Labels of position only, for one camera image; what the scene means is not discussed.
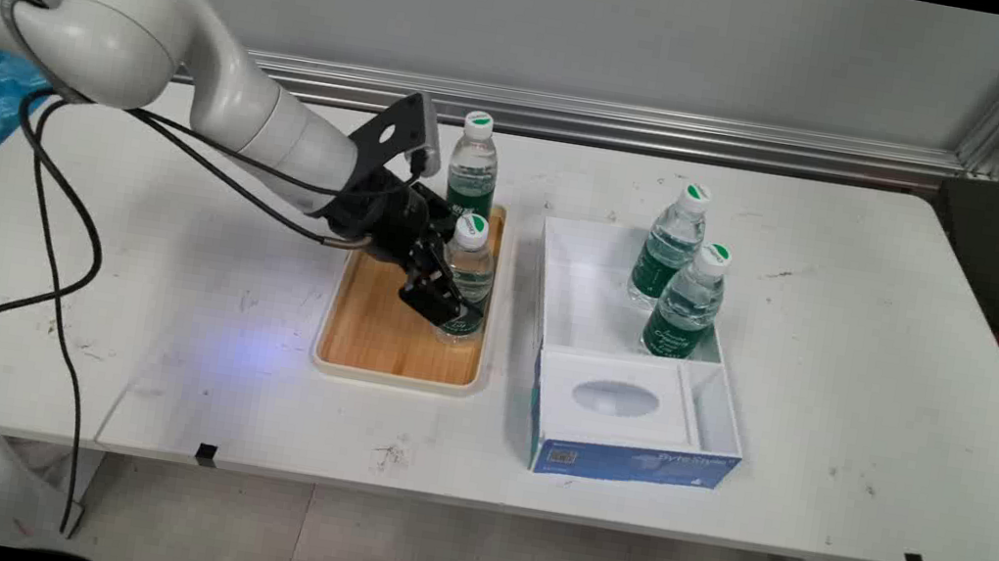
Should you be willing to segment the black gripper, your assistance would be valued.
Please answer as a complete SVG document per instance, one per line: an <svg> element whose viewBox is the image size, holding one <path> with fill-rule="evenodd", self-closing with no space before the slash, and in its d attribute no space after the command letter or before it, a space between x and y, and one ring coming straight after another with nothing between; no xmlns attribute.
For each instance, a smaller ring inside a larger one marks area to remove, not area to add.
<svg viewBox="0 0 999 561"><path fill-rule="evenodd" d="M458 210L427 185L407 186L389 169L372 172L356 190L376 195L342 194L316 215L340 238L369 238L368 255L403 269L399 301L430 323L485 319L496 270L489 239L452 239Z"/></svg>

